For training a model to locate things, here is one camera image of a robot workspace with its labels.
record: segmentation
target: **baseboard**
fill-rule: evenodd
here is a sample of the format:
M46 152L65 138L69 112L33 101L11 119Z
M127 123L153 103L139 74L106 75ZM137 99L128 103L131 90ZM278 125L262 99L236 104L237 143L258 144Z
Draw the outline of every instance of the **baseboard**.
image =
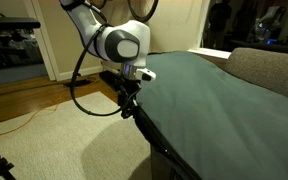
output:
M81 69L79 71L79 73L82 76L85 76L85 75L96 74L96 73L99 73L99 72L102 72L102 71L103 71L103 67L102 66L95 66L95 67L91 67L91 68ZM57 81L63 81L63 80L71 79L72 78L72 74L73 74L73 71L60 73L58 78L57 78Z

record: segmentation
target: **fabric cover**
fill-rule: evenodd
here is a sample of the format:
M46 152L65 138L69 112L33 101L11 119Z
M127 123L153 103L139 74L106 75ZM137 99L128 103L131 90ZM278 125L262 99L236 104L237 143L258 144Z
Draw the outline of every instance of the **fabric cover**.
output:
M202 179L288 179L288 98L190 52L150 55L137 101Z

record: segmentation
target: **sofa cushion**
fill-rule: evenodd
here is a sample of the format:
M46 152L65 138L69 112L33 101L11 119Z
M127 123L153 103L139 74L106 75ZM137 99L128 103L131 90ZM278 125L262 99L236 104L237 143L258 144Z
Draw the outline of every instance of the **sofa cushion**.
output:
M288 97L288 54L237 48L230 55L225 70Z

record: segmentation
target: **beige rug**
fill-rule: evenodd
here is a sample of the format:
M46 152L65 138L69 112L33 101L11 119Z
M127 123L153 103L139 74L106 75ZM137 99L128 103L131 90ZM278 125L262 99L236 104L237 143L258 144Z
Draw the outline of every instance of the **beige rug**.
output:
M78 101L98 113L118 108L100 92ZM32 115L0 123L0 133ZM120 114L88 116L72 101L55 112L44 110L18 131L0 136L0 154L14 164L10 172L19 180L151 179L149 144L133 119L123 120Z

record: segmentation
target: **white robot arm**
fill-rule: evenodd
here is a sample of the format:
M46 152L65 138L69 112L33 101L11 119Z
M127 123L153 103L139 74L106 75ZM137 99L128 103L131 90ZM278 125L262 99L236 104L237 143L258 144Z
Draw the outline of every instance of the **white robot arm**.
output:
M285 7L269 7L265 16L263 16L255 25L255 34L257 38L263 39L266 35L270 36L270 31L279 28L285 11Z
M102 25L90 10L92 5L85 0L60 0L60 2L78 29L82 43L86 47ZM121 75L129 80L152 81L156 78L155 73L145 68L149 45L149 27L131 20L120 26L105 28L87 51L104 60L122 63Z

